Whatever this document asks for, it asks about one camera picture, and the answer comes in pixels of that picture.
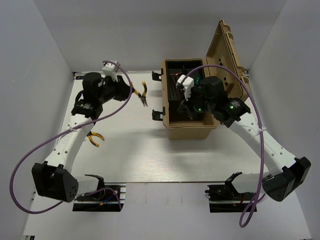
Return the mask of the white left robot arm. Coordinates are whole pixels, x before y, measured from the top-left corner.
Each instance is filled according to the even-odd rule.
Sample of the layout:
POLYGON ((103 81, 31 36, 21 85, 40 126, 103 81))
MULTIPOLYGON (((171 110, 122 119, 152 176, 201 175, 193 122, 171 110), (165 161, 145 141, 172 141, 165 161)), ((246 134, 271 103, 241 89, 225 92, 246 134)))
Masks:
POLYGON ((76 196, 90 194, 99 200, 106 187, 93 174, 74 177, 72 167, 85 138, 103 112, 103 104, 110 100, 125 101, 130 87, 123 77, 102 77, 98 72, 86 73, 82 90, 77 94, 68 123, 68 133, 59 138, 53 151, 43 161, 35 163, 31 173, 39 196, 70 203, 76 196))

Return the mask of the yellow black needle-nose pliers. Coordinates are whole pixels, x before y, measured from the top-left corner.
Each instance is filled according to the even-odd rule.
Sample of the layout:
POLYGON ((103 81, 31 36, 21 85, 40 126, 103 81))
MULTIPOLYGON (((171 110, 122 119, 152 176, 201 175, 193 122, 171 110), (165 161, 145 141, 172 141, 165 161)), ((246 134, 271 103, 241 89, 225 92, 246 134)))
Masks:
POLYGON ((143 85, 143 93, 140 93, 135 88, 133 88, 133 93, 138 96, 138 98, 141 100, 141 102, 142 102, 144 107, 148 107, 148 103, 147 103, 147 92, 148 92, 147 84, 146 84, 145 81, 143 81, 142 85, 143 85))

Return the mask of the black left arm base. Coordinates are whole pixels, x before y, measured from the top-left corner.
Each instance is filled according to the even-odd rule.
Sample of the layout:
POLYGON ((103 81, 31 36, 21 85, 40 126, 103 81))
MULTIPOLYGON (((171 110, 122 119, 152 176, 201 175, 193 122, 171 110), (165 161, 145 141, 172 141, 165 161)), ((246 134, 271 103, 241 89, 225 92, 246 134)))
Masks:
POLYGON ((120 200, 125 199, 125 183, 105 183, 102 176, 95 174, 85 174, 77 178, 78 192, 75 200, 78 202, 102 202, 111 197, 112 201, 117 201, 113 194, 115 192, 120 200))

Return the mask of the tan plastic toolbox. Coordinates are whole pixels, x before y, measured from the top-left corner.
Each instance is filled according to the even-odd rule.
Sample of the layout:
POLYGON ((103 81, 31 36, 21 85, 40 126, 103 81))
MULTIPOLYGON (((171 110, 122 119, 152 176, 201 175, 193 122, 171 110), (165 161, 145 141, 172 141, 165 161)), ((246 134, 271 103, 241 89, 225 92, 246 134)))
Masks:
POLYGON ((165 61, 191 59, 201 59, 203 65, 206 65, 205 68, 191 74, 194 83, 198 76, 201 79, 215 76, 222 80, 229 98, 239 98, 242 101, 248 98, 240 83, 243 82, 245 87, 248 87, 249 78, 245 75, 245 68, 240 64, 231 28, 220 20, 205 58, 166 59, 162 62, 161 72, 151 74, 154 81, 160 81, 162 84, 162 110, 154 110, 152 119, 163 122, 170 140, 204 140, 220 125, 211 113, 200 113, 197 118, 190 119, 177 112, 180 100, 168 101, 165 61))

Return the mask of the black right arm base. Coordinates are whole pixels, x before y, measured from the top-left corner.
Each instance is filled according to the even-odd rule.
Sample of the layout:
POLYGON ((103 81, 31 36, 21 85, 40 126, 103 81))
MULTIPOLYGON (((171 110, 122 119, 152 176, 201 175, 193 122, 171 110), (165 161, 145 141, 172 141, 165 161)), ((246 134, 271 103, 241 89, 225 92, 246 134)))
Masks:
POLYGON ((207 186, 207 190, 204 191, 212 202, 221 201, 249 201, 254 196, 252 192, 239 193, 233 187, 229 187, 225 184, 211 184, 207 186))

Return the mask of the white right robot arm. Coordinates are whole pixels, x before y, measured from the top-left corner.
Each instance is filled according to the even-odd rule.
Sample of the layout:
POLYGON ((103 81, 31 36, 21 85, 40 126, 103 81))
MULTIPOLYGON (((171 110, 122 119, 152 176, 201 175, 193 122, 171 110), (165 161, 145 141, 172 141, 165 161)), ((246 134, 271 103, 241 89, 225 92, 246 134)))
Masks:
POLYGON ((179 113, 191 119, 199 113, 213 115, 263 158, 267 174, 241 173, 226 181, 229 198, 236 200, 260 186, 270 198, 281 202, 305 181, 311 168, 309 159, 298 158, 259 126, 257 115, 240 98, 229 97, 218 77, 206 77, 195 83, 192 77, 181 75, 176 88, 181 100, 179 113))

